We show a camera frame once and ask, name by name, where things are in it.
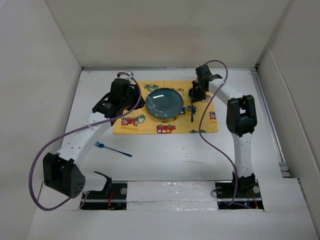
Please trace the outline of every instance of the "yellow placemat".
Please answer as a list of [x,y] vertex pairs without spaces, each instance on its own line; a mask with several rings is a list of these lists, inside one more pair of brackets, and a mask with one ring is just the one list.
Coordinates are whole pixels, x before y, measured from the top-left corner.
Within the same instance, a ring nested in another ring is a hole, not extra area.
[[[184,108],[175,118],[162,120],[151,116],[146,107],[134,110],[122,119],[114,123],[113,132],[120,135],[137,134],[187,134],[198,133],[201,116],[208,104],[211,94],[207,93],[204,101],[194,103],[193,122],[191,122],[191,99],[188,91],[192,88],[192,81],[140,81],[142,97],[147,96],[159,88],[170,88],[176,90],[183,98]],[[202,123],[204,133],[218,132],[218,123],[213,104],[208,108]]]

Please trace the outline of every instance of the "fork handle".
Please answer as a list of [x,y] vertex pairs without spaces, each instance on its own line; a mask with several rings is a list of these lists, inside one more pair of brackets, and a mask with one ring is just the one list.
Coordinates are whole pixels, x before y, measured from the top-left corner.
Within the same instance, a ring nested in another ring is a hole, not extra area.
[[110,149],[110,150],[113,150],[113,151],[116,151],[116,152],[118,152],[118,153],[120,153],[120,154],[123,154],[123,155],[126,155],[126,156],[128,156],[128,157],[132,157],[132,155],[131,154],[129,154],[129,153],[125,153],[125,152],[123,152],[123,151],[118,151],[118,150],[115,150],[115,149],[113,149],[113,148],[111,148],[111,147],[108,147],[108,146],[104,146],[106,149]]

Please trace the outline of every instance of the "dark plate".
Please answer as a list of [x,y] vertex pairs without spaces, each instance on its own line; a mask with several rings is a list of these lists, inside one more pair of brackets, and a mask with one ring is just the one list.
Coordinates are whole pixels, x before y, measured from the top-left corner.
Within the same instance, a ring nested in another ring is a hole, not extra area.
[[157,119],[172,119],[184,108],[182,96],[173,89],[159,88],[145,101],[148,112]]

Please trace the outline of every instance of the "blue fork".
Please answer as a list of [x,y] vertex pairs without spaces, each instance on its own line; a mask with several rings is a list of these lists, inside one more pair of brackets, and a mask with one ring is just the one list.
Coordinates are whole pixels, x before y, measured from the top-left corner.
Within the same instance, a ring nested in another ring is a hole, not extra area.
[[113,148],[111,148],[111,147],[107,147],[107,146],[105,146],[102,142],[96,141],[94,145],[96,145],[97,147],[99,147],[99,148],[101,148],[101,149],[103,149],[103,148],[111,149],[111,150],[116,151],[116,152],[118,152],[118,153],[120,153],[120,154],[126,155],[126,156],[128,156],[128,157],[130,157],[130,158],[132,157],[131,154],[125,153],[125,152],[123,152],[123,151],[115,150],[115,149],[113,149]]

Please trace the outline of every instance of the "white wall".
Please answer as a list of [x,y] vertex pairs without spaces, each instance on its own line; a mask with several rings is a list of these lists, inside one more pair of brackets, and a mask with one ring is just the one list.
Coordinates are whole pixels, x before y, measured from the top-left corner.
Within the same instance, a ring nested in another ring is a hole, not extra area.
[[46,2],[81,66],[254,67],[288,0]]
[[320,235],[320,1],[293,0],[258,73],[285,160]]
[[[80,71],[44,0],[0,0],[1,240],[27,238],[36,208],[29,169],[64,132]],[[37,192],[41,175],[39,164]]]

